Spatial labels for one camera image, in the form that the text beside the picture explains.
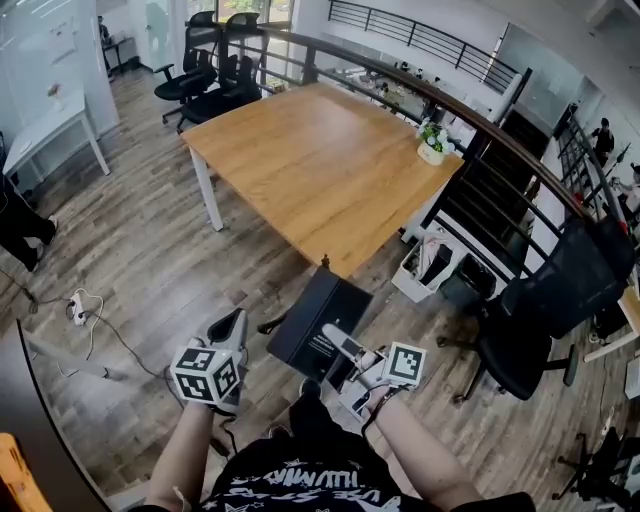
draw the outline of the black pants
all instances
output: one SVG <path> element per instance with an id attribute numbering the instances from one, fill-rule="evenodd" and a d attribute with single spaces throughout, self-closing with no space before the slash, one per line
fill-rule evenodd
<path id="1" fill-rule="evenodd" d="M 38 262 L 38 252 L 29 247 L 25 238 L 39 238 L 48 245 L 56 234 L 55 225 L 29 208 L 9 183 L 5 182 L 2 188 L 0 210 L 2 206 L 4 210 L 0 213 L 0 245 L 24 263 L 27 270 L 33 271 Z"/>
<path id="2" fill-rule="evenodd" d="M 322 401 L 303 395 L 289 408 L 289 424 L 294 439 L 306 451 L 322 459 L 328 453 L 348 457 L 373 471 L 388 471 L 387 464 L 359 434 L 345 431 L 331 419 Z"/>
<path id="3" fill-rule="evenodd" d="M 609 157 L 604 153 L 598 153 L 596 151 L 596 158 L 598 159 L 598 163 L 600 164 L 600 167 L 604 169 L 604 166 L 607 165 L 607 161 L 609 160 Z"/>

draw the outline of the potted plant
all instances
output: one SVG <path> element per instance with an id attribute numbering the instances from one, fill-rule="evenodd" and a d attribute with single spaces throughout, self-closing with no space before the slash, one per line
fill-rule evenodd
<path id="1" fill-rule="evenodd" d="M 418 128 L 418 138 L 422 139 L 422 144 L 418 148 L 420 158 L 431 165 L 440 165 L 444 157 L 454 150 L 448 137 L 449 134 L 445 128 L 425 119 Z"/>

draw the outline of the table leg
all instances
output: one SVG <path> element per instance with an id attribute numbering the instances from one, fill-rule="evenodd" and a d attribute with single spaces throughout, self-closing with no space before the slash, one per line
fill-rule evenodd
<path id="1" fill-rule="evenodd" d="M 218 210 L 218 203 L 216 203 L 216 196 L 213 193 L 213 186 L 211 185 L 211 176 L 209 175 L 209 169 L 207 168 L 207 162 L 196 153 L 193 149 L 191 151 L 191 158 L 193 160 L 193 167 L 196 170 L 196 176 L 198 177 L 198 183 L 200 184 L 200 190 L 204 197 L 204 204 L 209 212 L 209 218 L 211 224 L 216 231 L 220 231 L 223 227 L 222 217 L 220 217 L 220 210 Z"/>
<path id="2" fill-rule="evenodd" d="M 100 151 L 100 146 L 98 146 L 98 141 L 96 141 L 96 138 L 93 135 L 93 130 L 91 130 L 91 125 L 89 124 L 89 120 L 87 119 L 86 114 L 82 114 L 81 121 L 82 126 L 84 127 L 85 134 L 87 135 L 87 139 L 89 139 L 89 144 L 91 144 L 91 148 L 96 154 L 96 158 L 100 163 L 100 167 L 102 167 L 102 172 L 108 176 L 109 174 L 111 174 L 111 171 L 107 167 L 107 162 L 105 162 L 102 151 Z"/>
<path id="3" fill-rule="evenodd" d="M 624 335 L 622 338 L 617 339 L 613 343 L 610 343 L 605 347 L 602 347 L 602 348 L 599 348 L 598 350 L 594 350 L 593 352 L 590 352 L 589 354 L 584 356 L 584 362 L 590 363 L 591 361 L 595 361 L 600 357 L 604 357 L 608 353 L 613 352 L 614 350 L 618 350 L 619 348 L 624 347 L 625 345 L 631 343 L 637 337 L 638 337 L 638 334 L 636 332 L 631 331 L 629 334 Z"/>

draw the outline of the person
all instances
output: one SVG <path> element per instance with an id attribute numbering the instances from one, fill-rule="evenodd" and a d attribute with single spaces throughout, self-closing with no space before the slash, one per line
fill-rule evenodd
<path id="1" fill-rule="evenodd" d="M 50 245 L 58 230 L 53 217 L 43 219 L 13 189 L 3 176 L 0 180 L 0 245 L 18 258 L 27 270 L 35 272 L 44 247 L 33 249 L 25 238 L 38 238 Z"/>
<path id="2" fill-rule="evenodd" d="M 213 412 L 190 402 L 153 470 L 145 505 L 134 510 L 535 511 L 524 493 L 485 501 L 453 454 L 387 391 L 372 390 L 367 407 L 378 409 L 375 422 L 422 500 L 401 493 L 384 459 L 334 423 L 319 384 L 305 380 L 289 410 L 292 433 L 278 426 L 241 450 L 200 505 Z"/>
<path id="3" fill-rule="evenodd" d="M 104 48 L 111 42 L 111 35 L 109 34 L 109 29 L 104 24 L 104 18 L 102 16 L 98 16 L 98 31 L 100 32 L 100 43 L 102 44 L 102 48 Z M 111 66 L 109 65 L 109 60 L 104 50 L 102 51 L 102 56 L 104 57 L 104 67 L 107 70 L 107 76 L 111 78 Z"/>
<path id="4" fill-rule="evenodd" d="M 622 213 L 630 224 L 635 225 L 635 212 L 640 207 L 640 165 L 632 162 L 631 169 L 633 178 L 630 185 L 625 185 L 617 177 L 612 178 L 609 183 L 612 188 L 622 192 L 618 196 Z"/>
<path id="5" fill-rule="evenodd" d="M 606 117 L 602 118 L 600 128 L 596 128 L 591 134 L 591 137 L 597 138 L 593 151 L 596 154 L 596 159 L 600 163 L 600 166 L 604 168 L 615 146 L 615 139 L 609 129 L 609 120 Z"/>

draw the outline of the person in background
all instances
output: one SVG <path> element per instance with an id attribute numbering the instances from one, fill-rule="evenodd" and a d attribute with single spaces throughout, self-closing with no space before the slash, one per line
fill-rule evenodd
<path id="1" fill-rule="evenodd" d="M 50 245 L 58 230 L 58 222 L 40 217 L 16 194 L 13 185 L 0 180 L 0 245 L 18 258 L 29 272 L 35 272 L 44 254 L 44 246 L 33 249 L 25 238 L 38 238 Z"/>
<path id="2" fill-rule="evenodd" d="M 596 128 L 591 134 L 591 137 L 597 139 L 593 150 L 596 153 L 596 158 L 598 159 L 600 166 L 604 169 L 604 166 L 607 164 L 607 160 L 609 160 L 609 156 L 615 146 L 615 138 L 609 129 L 609 120 L 606 117 L 602 118 L 602 121 L 600 121 L 600 128 Z"/>
<path id="3" fill-rule="evenodd" d="M 104 18 L 102 16 L 98 16 L 98 30 L 100 31 L 100 43 L 104 48 L 111 42 L 111 35 L 109 34 L 109 29 L 104 24 Z M 109 61 L 107 60 L 107 56 L 102 52 L 102 56 L 104 57 L 104 65 L 107 69 L 107 75 L 111 78 L 111 66 L 109 65 Z"/>
<path id="4" fill-rule="evenodd" d="M 640 165 L 631 163 L 633 170 L 633 180 L 631 184 L 625 185 L 620 178 L 612 178 L 609 182 L 611 188 L 616 189 L 622 194 L 618 196 L 622 213 L 624 213 L 627 222 L 633 227 L 636 225 L 635 213 L 640 207 Z"/>

